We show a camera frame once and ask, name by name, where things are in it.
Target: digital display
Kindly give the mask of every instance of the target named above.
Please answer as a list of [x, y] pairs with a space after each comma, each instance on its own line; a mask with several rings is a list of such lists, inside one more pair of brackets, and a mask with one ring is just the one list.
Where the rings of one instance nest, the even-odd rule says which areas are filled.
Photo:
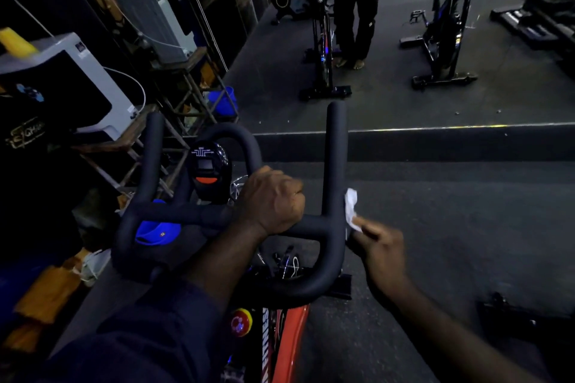
[[200, 170], [213, 170], [214, 166], [209, 159], [198, 159], [198, 168]]

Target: white tissue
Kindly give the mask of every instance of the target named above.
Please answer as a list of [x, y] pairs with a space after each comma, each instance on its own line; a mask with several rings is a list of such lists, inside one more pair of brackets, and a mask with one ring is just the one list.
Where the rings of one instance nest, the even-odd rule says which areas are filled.
[[346, 221], [352, 229], [361, 232], [361, 227], [351, 222], [355, 217], [355, 204], [358, 202], [358, 193], [355, 189], [348, 188], [346, 192]]

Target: orange button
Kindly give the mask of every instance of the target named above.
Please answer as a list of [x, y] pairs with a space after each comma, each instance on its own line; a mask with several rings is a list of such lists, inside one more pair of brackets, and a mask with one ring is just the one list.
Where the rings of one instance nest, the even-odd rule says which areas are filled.
[[216, 183], [217, 177], [196, 177], [196, 180], [199, 183], [205, 183], [205, 184], [209, 185], [210, 183]]

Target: shirt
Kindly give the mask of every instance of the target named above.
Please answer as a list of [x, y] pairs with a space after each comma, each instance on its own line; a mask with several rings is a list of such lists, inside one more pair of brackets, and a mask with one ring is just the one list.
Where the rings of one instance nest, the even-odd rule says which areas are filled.
[[170, 278], [48, 360], [37, 383], [200, 383], [217, 356], [222, 314], [197, 286]]

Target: gray floor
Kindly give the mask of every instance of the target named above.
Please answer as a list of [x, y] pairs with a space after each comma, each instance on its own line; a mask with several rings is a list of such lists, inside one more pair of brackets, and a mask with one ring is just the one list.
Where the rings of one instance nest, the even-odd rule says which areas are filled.
[[[347, 99], [350, 129], [575, 121], [575, 88], [557, 56], [529, 49], [488, 18], [491, 9], [521, 0], [473, 0], [468, 25], [475, 29], [466, 31], [459, 67], [475, 71], [479, 81], [414, 92], [411, 77], [428, 73], [427, 62], [420, 49], [400, 50], [398, 42], [421, 33], [421, 25], [406, 21], [414, 9], [430, 10], [431, 1], [379, 1], [366, 67], [335, 75], [337, 85], [354, 92]], [[226, 75], [242, 123], [253, 133], [321, 131], [325, 103], [297, 99], [313, 80], [313, 66], [301, 64], [312, 44], [311, 23], [285, 19], [274, 27], [274, 15], [270, 7]]]
[[[319, 213], [322, 165], [273, 165], [304, 179], [306, 212]], [[358, 191], [360, 214], [403, 230], [414, 282], [481, 334], [474, 303], [495, 290], [542, 312], [568, 314], [575, 306], [574, 171], [572, 163], [558, 162], [350, 163], [347, 176]], [[271, 239], [278, 248], [290, 241]], [[316, 243], [295, 241], [302, 263], [312, 264]], [[163, 249], [163, 256], [177, 262], [174, 257], [182, 260], [197, 245], [179, 240]], [[312, 304], [298, 380], [436, 381], [399, 325], [371, 297], [361, 261], [348, 252], [343, 268], [353, 275], [353, 299], [320, 298]], [[57, 349], [94, 331], [145, 290], [107, 269]], [[540, 366], [533, 358], [523, 363]]]

